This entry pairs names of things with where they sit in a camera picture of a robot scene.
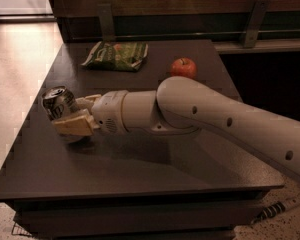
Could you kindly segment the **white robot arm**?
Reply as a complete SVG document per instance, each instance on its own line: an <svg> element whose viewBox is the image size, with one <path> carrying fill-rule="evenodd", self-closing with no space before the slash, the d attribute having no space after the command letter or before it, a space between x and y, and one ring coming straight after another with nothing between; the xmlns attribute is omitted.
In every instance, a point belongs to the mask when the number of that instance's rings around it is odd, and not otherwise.
<svg viewBox="0 0 300 240"><path fill-rule="evenodd" d="M57 111L61 135L91 136L144 130L156 135L205 129L235 143L300 182L300 122L228 98L189 78L165 79L156 90L111 91Z"/></svg>

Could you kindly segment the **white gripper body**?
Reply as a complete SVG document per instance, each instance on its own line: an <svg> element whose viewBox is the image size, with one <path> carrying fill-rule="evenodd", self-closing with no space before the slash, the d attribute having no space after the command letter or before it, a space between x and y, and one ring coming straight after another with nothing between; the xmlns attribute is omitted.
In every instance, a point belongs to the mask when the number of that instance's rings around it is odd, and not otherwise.
<svg viewBox="0 0 300 240"><path fill-rule="evenodd" d="M124 134L127 132L122 116L126 90L111 91L101 96L92 107L92 115L103 134Z"/></svg>

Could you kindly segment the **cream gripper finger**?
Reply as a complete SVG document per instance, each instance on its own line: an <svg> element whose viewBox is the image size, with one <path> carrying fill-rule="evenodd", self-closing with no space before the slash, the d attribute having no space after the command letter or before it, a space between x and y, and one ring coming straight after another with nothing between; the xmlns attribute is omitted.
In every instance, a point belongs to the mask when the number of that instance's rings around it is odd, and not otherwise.
<svg viewBox="0 0 300 240"><path fill-rule="evenodd" d="M62 135L91 136L100 128L87 109L52 121L56 131Z"/></svg>
<svg viewBox="0 0 300 240"><path fill-rule="evenodd" d="M80 109L91 110L94 103L102 97L101 94L89 95L85 97L76 98L76 103Z"/></svg>

